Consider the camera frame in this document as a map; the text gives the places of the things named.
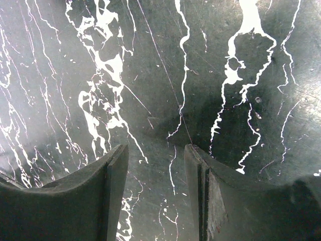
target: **dark marble surface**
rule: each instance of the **dark marble surface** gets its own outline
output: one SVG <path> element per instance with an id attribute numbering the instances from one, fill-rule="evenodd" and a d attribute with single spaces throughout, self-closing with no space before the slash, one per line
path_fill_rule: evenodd
<path id="1" fill-rule="evenodd" d="M 195 240 L 192 142 L 258 180 L 321 174 L 320 0 L 0 6 L 0 171 L 41 187 L 128 143 L 118 240 Z"/>

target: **black marble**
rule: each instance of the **black marble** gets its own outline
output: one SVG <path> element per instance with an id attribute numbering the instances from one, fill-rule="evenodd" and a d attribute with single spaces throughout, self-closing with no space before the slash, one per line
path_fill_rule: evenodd
<path id="1" fill-rule="evenodd" d="M 0 5 L 0 172 L 41 187 L 129 145 L 118 240 L 194 240 L 184 145 L 321 175 L 319 0 Z"/>

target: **dark plastic piece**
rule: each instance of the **dark plastic piece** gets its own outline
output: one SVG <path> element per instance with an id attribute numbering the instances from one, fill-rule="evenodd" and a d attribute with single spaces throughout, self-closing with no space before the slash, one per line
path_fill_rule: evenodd
<path id="1" fill-rule="evenodd" d="M 1 241 L 115 241 L 128 146 L 42 188 L 0 182 Z"/>
<path id="2" fill-rule="evenodd" d="M 321 179 L 258 182 L 185 146 L 185 167 L 200 241 L 321 240 Z"/>

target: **small dot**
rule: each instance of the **small dot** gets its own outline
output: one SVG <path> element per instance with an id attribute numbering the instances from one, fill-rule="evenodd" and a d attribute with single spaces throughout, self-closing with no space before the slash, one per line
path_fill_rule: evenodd
<path id="1" fill-rule="evenodd" d="M 257 103 L 261 103 L 261 102 L 262 102 L 262 99 L 261 99 L 260 97 L 256 97 L 256 98 L 255 98 L 255 101 L 256 101 Z"/>

